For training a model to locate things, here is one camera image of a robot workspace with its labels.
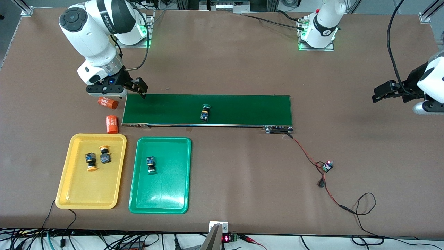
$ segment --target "table surface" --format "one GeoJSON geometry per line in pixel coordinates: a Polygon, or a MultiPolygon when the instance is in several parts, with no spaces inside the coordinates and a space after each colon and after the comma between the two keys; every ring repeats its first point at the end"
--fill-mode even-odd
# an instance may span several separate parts
{"type": "MultiPolygon", "coordinates": [[[[70,138],[104,133],[122,117],[85,92],[83,57],[58,27],[63,9],[24,17],[0,72],[0,225],[39,228],[56,197],[70,138]]],[[[292,24],[278,13],[256,14],[292,24]]],[[[294,136],[317,161],[334,160],[327,182],[353,206],[364,192],[377,205],[364,228],[392,236],[443,237],[442,116],[418,116],[414,102],[372,103],[373,88],[394,79],[386,48],[387,15],[345,15],[335,52],[300,52],[293,29],[227,12],[167,11],[156,22],[145,65],[131,72],[150,93],[291,95],[294,136]]],[[[400,74],[437,52],[428,24],[396,16],[392,49],[400,74]]],[[[124,49],[127,68],[144,49],[124,49]]],[[[208,222],[264,234],[364,234],[338,208],[297,144],[259,129],[120,127],[128,138],[119,201],[111,210],[78,210],[78,229],[196,231],[208,222]],[[193,142],[190,205],[185,214],[128,210],[134,153],[142,136],[193,142]]],[[[46,227],[65,228],[55,208],[46,227]]]]}

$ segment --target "teal cable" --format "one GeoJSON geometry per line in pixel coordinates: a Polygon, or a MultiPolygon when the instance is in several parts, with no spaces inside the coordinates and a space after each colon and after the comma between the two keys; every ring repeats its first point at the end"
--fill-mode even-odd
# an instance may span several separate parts
{"type": "Polygon", "coordinates": [[[46,237],[48,238],[49,246],[51,247],[51,250],[55,250],[54,246],[52,245],[51,239],[49,238],[49,230],[46,232],[46,237]]]}

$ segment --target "red can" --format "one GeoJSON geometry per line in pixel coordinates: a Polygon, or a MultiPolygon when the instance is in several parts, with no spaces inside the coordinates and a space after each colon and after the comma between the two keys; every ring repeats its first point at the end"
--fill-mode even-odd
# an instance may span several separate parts
{"type": "Polygon", "coordinates": [[[110,115],[107,116],[107,133],[117,134],[119,132],[119,127],[117,125],[117,116],[110,115]]]}
{"type": "Polygon", "coordinates": [[[118,101],[110,99],[108,97],[99,97],[97,103],[110,109],[116,109],[117,105],[119,105],[118,101]]]}

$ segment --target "plastic tray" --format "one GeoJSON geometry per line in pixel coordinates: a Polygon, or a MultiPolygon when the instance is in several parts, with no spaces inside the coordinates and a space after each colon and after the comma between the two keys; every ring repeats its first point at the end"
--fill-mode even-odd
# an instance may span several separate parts
{"type": "Polygon", "coordinates": [[[127,139],[121,134],[77,134],[71,138],[55,203],[61,209],[111,209],[117,203],[127,139]],[[100,163],[107,145],[111,162],[100,163]],[[95,153],[97,170],[87,171],[85,154],[95,153]]]}
{"type": "Polygon", "coordinates": [[[190,161],[189,138],[140,138],[128,209],[135,214],[185,213],[188,209],[190,161]],[[154,156],[157,174],[148,174],[148,156],[154,156]]]}

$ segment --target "gray floor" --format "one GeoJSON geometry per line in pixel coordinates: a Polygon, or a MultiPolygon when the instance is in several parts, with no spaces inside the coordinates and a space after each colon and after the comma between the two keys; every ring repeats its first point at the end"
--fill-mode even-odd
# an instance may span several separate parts
{"type": "MultiPolygon", "coordinates": [[[[67,7],[83,2],[82,0],[25,0],[28,5],[34,7],[67,7]]],[[[399,14],[418,14],[423,11],[433,0],[406,1],[400,8],[399,14]]],[[[399,0],[363,0],[357,9],[357,13],[366,14],[391,14],[399,0]]],[[[300,7],[290,8],[279,4],[278,9],[293,12],[311,12],[319,8],[322,0],[302,0],[300,7]]],[[[20,10],[10,0],[0,0],[0,14],[5,16],[0,20],[0,66],[8,49],[14,30],[20,20],[20,10]]],[[[436,43],[443,48],[444,36],[444,8],[432,17],[432,30],[436,43]]]]}

